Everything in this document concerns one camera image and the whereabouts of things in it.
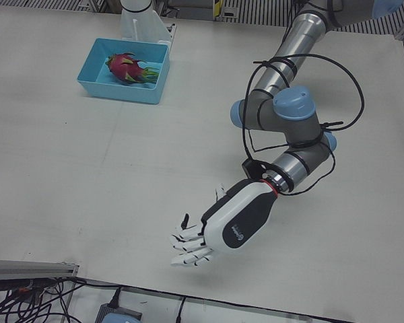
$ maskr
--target metal grating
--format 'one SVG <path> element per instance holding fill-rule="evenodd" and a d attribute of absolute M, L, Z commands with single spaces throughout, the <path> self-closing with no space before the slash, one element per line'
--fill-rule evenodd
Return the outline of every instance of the metal grating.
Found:
<path fill-rule="evenodd" d="M 70 11 L 91 11 L 89 4 L 84 3 L 82 0 L 0 0 L 0 5 Z M 103 7 L 103 0 L 98 2 L 98 7 Z"/>
<path fill-rule="evenodd" d="M 238 17 L 225 17 L 224 21 L 286 27 L 291 6 L 290 0 L 225 0 L 224 7 L 238 8 Z M 350 25 L 340 30 L 365 34 L 396 34 L 403 24 L 404 3 L 392 15 Z"/>

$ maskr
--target robot finger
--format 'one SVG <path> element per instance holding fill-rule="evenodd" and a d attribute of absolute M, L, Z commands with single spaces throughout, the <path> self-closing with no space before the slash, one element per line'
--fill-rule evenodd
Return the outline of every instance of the robot finger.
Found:
<path fill-rule="evenodd" d="M 215 201 L 217 202 L 225 195 L 226 195 L 226 191 L 224 189 L 223 184 L 222 183 L 218 184 L 217 188 L 215 189 Z"/>
<path fill-rule="evenodd" d="M 182 240 L 190 241 L 190 240 L 197 239 L 201 236 L 202 223 L 194 225 L 192 227 L 188 227 L 186 229 L 182 229 L 181 226 L 177 226 L 176 232 L 178 234 L 178 238 L 180 238 Z"/>
<path fill-rule="evenodd" d="M 175 249 L 182 250 L 185 252 L 192 252 L 195 250 L 199 250 L 204 248 L 205 246 L 205 239 L 203 237 L 199 237 L 191 241 L 184 241 L 178 238 L 177 236 L 170 236 L 169 240 Z"/>
<path fill-rule="evenodd" d="M 211 248 L 203 248 L 194 252 L 190 252 L 188 254 L 181 254 L 172 259 L 170 263 L 172 266 L 198 266 L 196 262 L 208 257 L 210 253 L 212 253 Z"/>

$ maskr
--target blue joint cap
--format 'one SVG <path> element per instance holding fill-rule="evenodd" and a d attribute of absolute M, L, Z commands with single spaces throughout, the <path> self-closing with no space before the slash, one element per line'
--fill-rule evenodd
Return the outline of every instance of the blue joint cap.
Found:
<path fill-rule="evenodd" d="M 238 128 L 242 128 L 242 121 L 240 117 L 240 104 L 242 100 L 236 101 L 232 104 L 230 109 L 230 120 L 233 124 L 235 124 Z"/>
<path fill-rule="evenodd" d="M 337 138 L 335 138 L 334 135 L 328 131 L 325 131 L 324 134 L 326 139 L 328 139 L 329 148 L 334 151 L 335 148 L 337 148 Z"/>
<path fill-rule="evenodd" d="M 281 90 L 274 97 L 273 107 L 278 116 L 293 121 L 308 119 L 316 112 L 310 91 L 301 85 Z"/>
<path fill-rule="evenodd" d="M 375 0 L 372 7 L 372 17 L 374 19 L 396 12 L 403 4 L 403 0 Z"/>

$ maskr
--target white robotic hand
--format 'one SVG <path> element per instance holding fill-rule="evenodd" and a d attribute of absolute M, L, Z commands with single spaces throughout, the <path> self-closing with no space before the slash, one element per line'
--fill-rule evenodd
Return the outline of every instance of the white robotic hand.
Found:
<path fill-rule="evenodd" d="M 277 199 L 276 189 L 267 181 L 241 180 L 205 212 L 201 223 L 187 227 L 186 214 L 172 246 L 185 253 L 172 259 L 172 266 L 199 266 L 220 252 L 241 249 L 264 224 Z"/>

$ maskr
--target power adapter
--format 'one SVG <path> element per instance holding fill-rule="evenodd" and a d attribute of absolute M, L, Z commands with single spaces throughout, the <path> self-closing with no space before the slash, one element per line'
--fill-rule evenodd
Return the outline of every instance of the power adapter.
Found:
<path fill-rule="evenodd" d="M 102 323 L 104 317 L 109 313 L 130 315 L 138 320 L 141 320 L 142 318 L 142 313 L 128 310 L 127 308 L 110 308 L 108 305 L 108 303 L 105 303 L 100 306 L 95 323 Z"/>

